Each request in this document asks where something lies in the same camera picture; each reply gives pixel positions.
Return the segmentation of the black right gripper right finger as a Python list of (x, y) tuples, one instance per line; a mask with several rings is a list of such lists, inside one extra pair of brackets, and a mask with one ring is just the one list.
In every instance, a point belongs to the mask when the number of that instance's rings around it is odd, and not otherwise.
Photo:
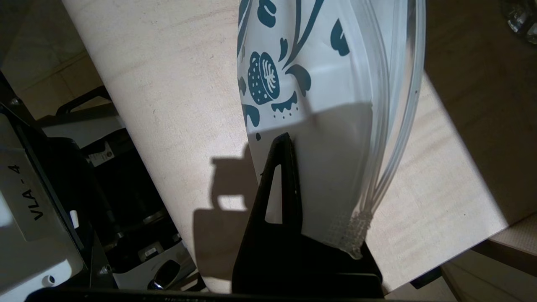
[(346, 252), (302, 237), (302, 275), (314, 290), (336, 297), (383, 299), (382, 273), (366, 243), (356, 260)]

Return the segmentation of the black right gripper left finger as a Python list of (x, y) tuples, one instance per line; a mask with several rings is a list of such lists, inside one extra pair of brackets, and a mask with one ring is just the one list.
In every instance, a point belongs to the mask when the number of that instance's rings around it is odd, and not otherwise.
[[(282, 223), (266, 221), (276, 167), (281, 168)], [(303, 224), (297, 159), (288, 133), (277, 136), (261, 174), (232, 273), (234, 294), (286, 294), (300, 267)]]

